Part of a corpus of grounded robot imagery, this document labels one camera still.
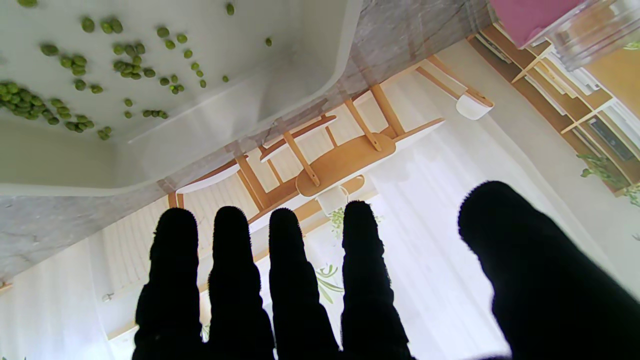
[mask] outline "gloved hand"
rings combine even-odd
[[[271,214],[269,282],[278,358],[411,359],[393,307],[377,224],[366,203],[347,205],[342,246],[344,351],[340,352],[319,302],[316,275],[305,256],[296,215],[288,209]],[[260,276],[242,211],[221,208],[214,221],[207,343],[200,337],[197,247],[193,215],[184,209],[167,210],[158,221],[149,282],[138,301],[140,329],[133,359],[273,359],[274,337],[262,308]]]

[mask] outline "glass jar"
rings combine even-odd
[[[562,63],[575,70],[640,40],[640,0],[587,0],[530,43],[547,37]]]

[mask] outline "marble surface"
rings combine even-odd
[[[250,135],[131,193],[0,196],[0,282],[491,23],[487,0],[364,0],[342,77],[322,96],[272,124],[263,124]]]

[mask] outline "sheer curtain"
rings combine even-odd
[[[86,240],[19,274],[0,296],[0,355],[113,360],[96,310]]]

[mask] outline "plastic container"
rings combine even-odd
[[[15,0],[0,12],[0,82],[15,81],[49,105],[58,98],[71,113],[89,116],[95,128],[82,134],[0,109],[0,194],[113,195],[131,191],[184,168],[257,128],[315,99],[342,75],[349,58],[362,0],[139,0],[40,1],[23,8]],[[85,33],[81,19],[96,23]],[[100,21],[117,17],[121,34],[105,34]],[[169,50],[156,29],[166,26],[176,48]],[[188,36],[186,44],[176,36]],[[272,39],[272,46],[266,39]],[[121,78],[112,69],[113,44],[142,41],[142,67],[154,78]],[[88,60],[87,84],[101,94],[74,88],[69,69],[39,45],[50,42],[64,54]],[[183,52],[193,51],[185,59]],[[191,70],[197,61],[207,87]],[[173,95],[161,77],[176,74],[184,93]],[[224,75],[230,79],[222,81]],[[133,100],[133,107],[123,103]],[[168,119],[144,118],[164,110]],[[124,117],[124,111],[134,114]],[[95,133],[113,129],[102,141]]]
[[[568,70],[640,40],[640,0],[587,0],[536,38],[547,37]]]

